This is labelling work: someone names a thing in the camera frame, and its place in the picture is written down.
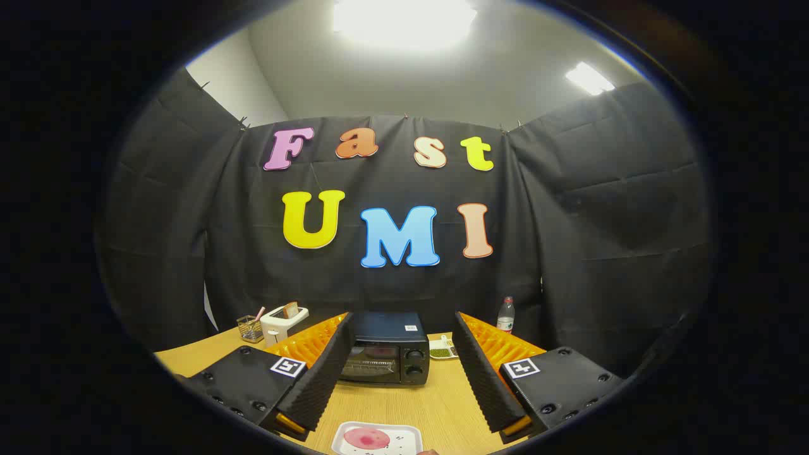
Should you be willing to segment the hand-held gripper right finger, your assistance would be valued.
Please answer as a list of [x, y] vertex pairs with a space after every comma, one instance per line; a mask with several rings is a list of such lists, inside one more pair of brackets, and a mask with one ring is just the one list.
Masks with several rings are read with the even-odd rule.
[[465, 313], [453, 342], [491, 432], [505, 443], [583, 417], [623, 379], [573, 348], [546, 349]]

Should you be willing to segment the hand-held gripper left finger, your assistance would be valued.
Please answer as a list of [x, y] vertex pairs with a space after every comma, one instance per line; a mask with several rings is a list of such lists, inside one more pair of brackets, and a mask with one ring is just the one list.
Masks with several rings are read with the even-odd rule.
[[271, 349], [242, 345], [180, 383], [266, 431], [304, 441], [315, 431], [353, 347], [353, 313]]

